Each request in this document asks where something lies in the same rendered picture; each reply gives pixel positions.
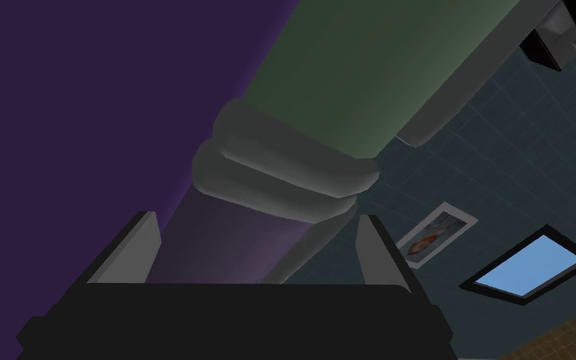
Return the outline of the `green door leaf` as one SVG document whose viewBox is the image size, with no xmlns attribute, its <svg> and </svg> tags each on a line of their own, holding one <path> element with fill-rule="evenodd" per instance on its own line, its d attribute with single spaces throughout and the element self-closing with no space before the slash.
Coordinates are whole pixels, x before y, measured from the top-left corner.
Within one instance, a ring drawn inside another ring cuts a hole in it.
<svg viewBox="0 0 576 360">
<path fill-rule="evenodd" d="M 559 0 L 300 0 L 247 87 L 254 109 L 356 159 L 427 142 Z M 192 186 L 150 283 L 284 282 L 354 216 L 316 224 Z"/>
</svg>

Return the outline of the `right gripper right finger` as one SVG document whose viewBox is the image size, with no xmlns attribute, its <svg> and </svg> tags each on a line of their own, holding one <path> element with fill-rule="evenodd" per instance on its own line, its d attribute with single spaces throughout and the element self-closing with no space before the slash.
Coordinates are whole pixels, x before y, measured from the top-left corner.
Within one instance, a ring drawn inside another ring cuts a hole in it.
<svg viewBox="0 0 576 360">
<path fill-rule="evenodd" d="M 367 285 L 395 285 L 410 292 L 403 275 L 368 215 L 361 215 L 355 248 Z"/>
</svg>

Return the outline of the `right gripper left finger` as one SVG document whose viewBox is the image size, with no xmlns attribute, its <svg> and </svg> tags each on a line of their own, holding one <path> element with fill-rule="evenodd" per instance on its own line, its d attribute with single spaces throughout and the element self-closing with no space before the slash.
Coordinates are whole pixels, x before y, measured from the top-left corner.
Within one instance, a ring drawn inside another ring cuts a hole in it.
<svg viewBox="0 0 576 360">
<path fill-rule="evenodd" d="M 154 211 L 139 212 L 127 225 L 127 233 L 112 241 L 108 255 L 102 256 L 87 283 L 144 283 L 161 246 Z"/>
</svg>

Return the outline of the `white framed wall picture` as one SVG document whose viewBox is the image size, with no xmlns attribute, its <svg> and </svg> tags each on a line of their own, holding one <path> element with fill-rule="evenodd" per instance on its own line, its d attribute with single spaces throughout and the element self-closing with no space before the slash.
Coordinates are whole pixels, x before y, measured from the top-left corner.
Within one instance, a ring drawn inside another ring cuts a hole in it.
<svg viewBox="0 0 576 360">
<path fill-rule="evenodd" d="M 477 218 L 443 202 L 401 238 L 396 246 L 407 264 L 418 269 L 477 222 Z"/>
</svg>

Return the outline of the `black framed window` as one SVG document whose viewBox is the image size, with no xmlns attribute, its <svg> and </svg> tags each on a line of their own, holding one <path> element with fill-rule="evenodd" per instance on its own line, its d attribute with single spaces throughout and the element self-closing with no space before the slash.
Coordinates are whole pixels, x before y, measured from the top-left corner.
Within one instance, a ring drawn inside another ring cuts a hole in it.
<svg viewBox="0 0 576 360">
<path fill-rule="evenodd" d="M 546 224 L 459 288 L 525 306 L 576 276 L 576 243 Z"/>
</svg>

